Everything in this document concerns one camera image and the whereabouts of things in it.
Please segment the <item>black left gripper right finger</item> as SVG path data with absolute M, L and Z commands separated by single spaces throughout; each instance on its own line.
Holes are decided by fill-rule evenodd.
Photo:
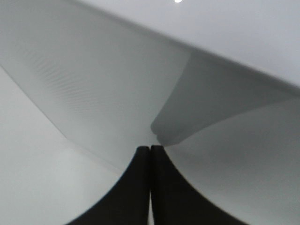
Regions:
M 209 202 L 184 179 L 162 146 L 151 146 L 150 159 L 154 224 L 234 224 L 232 216 Z

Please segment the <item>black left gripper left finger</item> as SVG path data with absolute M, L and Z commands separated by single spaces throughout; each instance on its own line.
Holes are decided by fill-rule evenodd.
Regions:
M 70 225 L 147 225 L 150 149 L 140 146 L 117 183 Z

